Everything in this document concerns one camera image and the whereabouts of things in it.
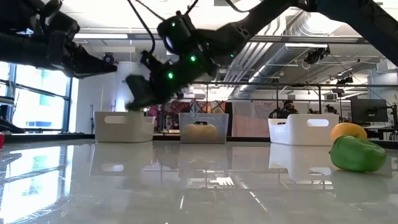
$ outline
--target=ceiling light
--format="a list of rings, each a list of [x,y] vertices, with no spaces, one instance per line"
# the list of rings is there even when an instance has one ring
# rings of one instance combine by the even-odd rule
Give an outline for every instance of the ceiling light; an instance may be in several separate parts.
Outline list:
[[[286,47],[310,47],[310,48],[327,48],[327,44],[305,44],[305,43],[286,43]]]
[[[127,39],[127,34],[76,34],[75,39]]]

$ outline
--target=pipe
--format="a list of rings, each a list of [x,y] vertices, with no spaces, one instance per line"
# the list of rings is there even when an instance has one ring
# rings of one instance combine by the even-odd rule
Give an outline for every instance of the pipe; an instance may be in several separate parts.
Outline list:
[[[329,26],[322,27],[324,30],[312,28],[311,26],[315,26],[315,22],[321,22],[318,21],[319,19],[324,18],[319,14],[311,14],[307,12],[303,13],[297,18],[294,24],[292,24],[292,26],[286,30],[286,35],[301,37],[314,35],[326,36],[337,28],[334,26],[331,26],[331,28],[328,28]],[[310,47],[287,47],[282,43],[272,44],[272,46],[268,49],[266,56],[264,57],[266,62],[263,63],[263,65],[265,66],[259,66],[260,69],[258,72],[260,75],[252,77],[251,81],[266,82],[266,80],[264,80],[265,77],[272,77],[283,69],[283,67],[266,66],[267,64],[291,64],[296,58],[299,58],[309,49]],[[245,88],[235,88],[231,95],[237,98],[247,98],[250,96],[251,92],[257,88],[258,86],[255,85],[248,85]]]

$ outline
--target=person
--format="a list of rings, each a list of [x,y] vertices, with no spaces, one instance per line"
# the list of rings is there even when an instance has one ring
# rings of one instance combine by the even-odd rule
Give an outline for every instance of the person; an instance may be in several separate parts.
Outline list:
[[[284,101],[284,107],[280,110],[280,115],[279,118],[286,119],[290,114],[298,114],[299,111],[297,111],[294,108],[294,103],[292,100],[286,100]]]

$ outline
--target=green led light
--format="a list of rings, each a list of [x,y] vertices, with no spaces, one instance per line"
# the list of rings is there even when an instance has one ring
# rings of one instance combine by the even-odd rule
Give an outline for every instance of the green led light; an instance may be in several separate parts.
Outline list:
[[[174,74],[173,74],[172,72],[169,72],[169,73],[167,74],[167,76],[168,76],[169,79],[173,79]]]

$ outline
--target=ceiling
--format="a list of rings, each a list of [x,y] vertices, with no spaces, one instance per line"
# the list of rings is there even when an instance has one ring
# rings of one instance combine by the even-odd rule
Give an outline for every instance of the ceiling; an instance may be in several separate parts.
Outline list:
[[[148,10],[132,0],[133,4],[141,14],[150,29],[155,32],[159,20]],[[176,10],[185,12],[193,0],[142,0],[152,10],[162,17],[170,17]],[[241,10],[250,9],[260,2],[260,0],[234,0],[235,5]],[[396,0],[383,0],[382,7],[393,17],[398,18],[398,3]],[[81,26],[81,33],[107,33],[107,34],[145,34],[142,24],[131,10],[127,0],[64,0],[62,11],[76,19]],[[291,8],[284,12],[280,18],[283,18],[285,26],[289,26],[289,21],[299,12],[297,8]],[[224,0],[201,0],[190,13],[190,17],[196,27],[217,29],[218,27],[232,21],[242,19],[246,14],[235,12],[229,6],[224,4]],[[359,37],[350,26],[340,24],[337,30],[334,30],[327,36],[329,37]],[[274,35],[274,33],[261,33],[260,35]],[[102,57],[105,52],[112,52],[119,61],[139,60],[141,50],[149,49],[151,41],[149,40],[115,40],[115,39],[75,39],[82,44],[91,54]],[[363,72],[375,66],[375,63],[383,58],[373,46],[358,44],[330,44],[331,54],[334,57],[326,57],[319,64],[302,66],[304,52],[301,56],[291,61],[290,67],[280,67],[280,72],[275,74],[279,77],[279,82],[283,83],[326,83],[333,77],[338,78],[338,74],[349,68],[356,68],[355,72]],[[176,59],[175,55],[168,55],[162,41],[156,41],[155,54],[160,58]],[[247,72],[240,81],[247,82],[253,75],[253,72]]]

